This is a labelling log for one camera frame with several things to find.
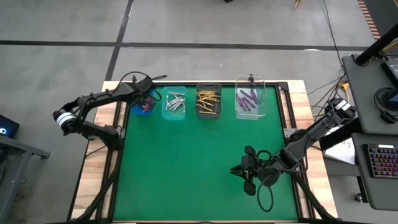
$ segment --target clear plastic bin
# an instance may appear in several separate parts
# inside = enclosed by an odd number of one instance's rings
[[[162,116],[169,121],[185,119],[185,94],[187,89],[184,86],[167,86],[163,88]]]
[[[236,77],[235,112],[237,119],[258,120],[266,115],[266,83],[262,77]]]

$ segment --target clear plastic container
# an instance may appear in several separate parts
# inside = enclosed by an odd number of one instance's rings
[[[197,97],[196,97],[196,102],[195,102],[195,111],[197,112],[197,115],[199,116],[199,118],[218,119],[220,117],[220,114],[221,114],[221,89],[222,89],[222,87],[218,83],[213,83],[213,84],[200,83],[197,85]],[[209,109],[211,109],[215,114],[205,114],[205,113],[200,112],[200,111],[207,112],[200,106],[197,106],[197,104],[199,104],[199,105],[201,104],[200,102],[198,102],[198,100],[199,100],[198,93],[200,91],[215,91],[216,94],[219,96],[218,102],[213,102],[213,101],[207,102],[207,103],[211,103],[213,105],[213,106],[207,106],[207,107],[209,107]]]
[[[163,88],[162,116],[169,121],[185,119],[185,94],[184,86],[167,86]]]
[[[235,113],[237,119],[248,120],[258,120],[266,115],[266,83],[262,77],[236,77]]]

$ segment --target computer keyboard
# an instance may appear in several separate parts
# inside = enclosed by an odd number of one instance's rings
[[[398,179],[398,146],[365,144],[371,177]]]

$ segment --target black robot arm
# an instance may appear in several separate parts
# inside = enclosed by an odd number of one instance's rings
[[[349,123],[354,118],[354,108],[345,100],[334,98],[328,101],[323,117],[308,129],[297,131],[291,135],[287,144],[277,153],[272,155],[267,150],[256,153],[251,146],[246,146],[244,149],[246,155],[241,158],[239,165],[231,169],[231,174],[242,177],[244,179],[244,191],[248,195],[255,195],[254,178],[258,178],[265,187],[271,187],[278,181],[279,176],[286,172],[301,186],[306,197],[312,202],[320,216],[323,219],[333,219],[300,178],[299,173],[304,171],[296,168],[306,157],[306,151],[312,144],[321,139],[331,128]],[[269,158],[267,160],[260,159],[259,156],[262,153],[268,154]]]
[[[155,90],[156,84],[153,82],[153,80],[165,78],[165,75],[151,78],[142,72],[129,72],[128,74],[132,73],[145,75],[145,78],[137,82],[136,78],[133,76],[133,82],[131,83],[122,83],[120,81],[114,90],[105,90],[101,93],[90,93],[88,96],[81,96],[75,101],[69,102],[59,110],[55,111],[53,113],[53,118],[61,127],[63,134],[67,135],[70,133],[78,133],[85,138],[97,136],[104,142],[110,151],[117,151],[121,149],[122,141],[115,127],[108,125],[103,127],[98,126],[85,121],[85,119],[90,110],[99,106],[107,105],[109,103],[126,102],[128,105],[134,106],[138,103],[147,102],[149,98],[152,98],[154,101],[159,101],[161,99],[159,93],[157,93]],[[158,94],[157,98],[151,96],[150,93],[152,90]],[[65,223],[85,223],[87,220],[89,220],[94,211],[97,209],[97,206],[101,203],[101,200],[104,198],[109,187],[112,183],[115,183],[117,178],[118,175],[115,169],[112,171],[101,190],[98,192],[97,196],[92,201],[90,206],[85,210],[85,212],[76,220],[70,220],[69,222]]]

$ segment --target green mat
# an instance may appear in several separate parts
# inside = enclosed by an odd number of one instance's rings
[[[259,121],[235,118],[234,87],[223,87],[220,119],[198,119],[195,93],[187,87],[183,121],[163,119],[160,102],[150,117],[130,115],[114,220],[296,220],[287,174],[272,187],[274,209],[264,213],[243,192],[243,179],[229,173],[246,145],[270,152],[283,146],[275,87],[267,86],[267,114]],[[261,200],[267,208],[266,188]]]

